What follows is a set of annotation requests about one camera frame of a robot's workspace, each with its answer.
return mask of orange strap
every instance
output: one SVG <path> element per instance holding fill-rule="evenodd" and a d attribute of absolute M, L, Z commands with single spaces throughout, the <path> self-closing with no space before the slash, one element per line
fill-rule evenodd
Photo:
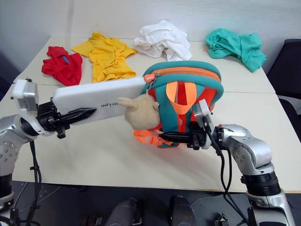
<path fill-rule="evenodd" d="M 178 82 L 170 82 L 166 85 L 166 95 L 175 112 L 178 114 L 186 114 L 189 109 L 194 105 L 197 99 L 196 84 L 192 82 L 185 82 L 185 92 L 187 105 L 180 105 L 175 102 L 176 93 L 178 90 Z"/>
<path fill-rule="evenodd" d="M 173 143 L 172 141 L 160 138 L 158 134 L 154 135 L 149 130 L 134 130 L 134 137 L 143 144 L 160 146 L 163 144 L 171 145 Z"/>

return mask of white wall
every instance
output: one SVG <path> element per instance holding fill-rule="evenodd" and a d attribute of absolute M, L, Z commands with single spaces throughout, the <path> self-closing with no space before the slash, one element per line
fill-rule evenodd
<path fill-rule="evenodd" d="M 0 50 L 22 71 L 51 35 L 134 38 L 160 19 L 189 40 L 220 27 L 257 32 L 266 72 L 285 39 L 301 38 L 301 0 L 0 0 Z"/>

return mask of stuffed toy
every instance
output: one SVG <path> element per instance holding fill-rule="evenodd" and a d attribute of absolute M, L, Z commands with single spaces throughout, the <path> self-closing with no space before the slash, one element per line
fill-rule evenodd
<path fill-rule="evenodd" d="M 159 103 L 151 95 L 135 99 L 119 97 L 118 104 L 126 107 L 125 118 L 134 130 L 152 129 L 160 124 Z"/>

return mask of black chair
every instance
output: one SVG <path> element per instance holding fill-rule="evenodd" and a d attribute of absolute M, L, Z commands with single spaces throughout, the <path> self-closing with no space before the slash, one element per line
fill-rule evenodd
<path fill-rule="evenodd" d="M 301 142 L 301 39 L 288 39 L 267 77 Z"/>

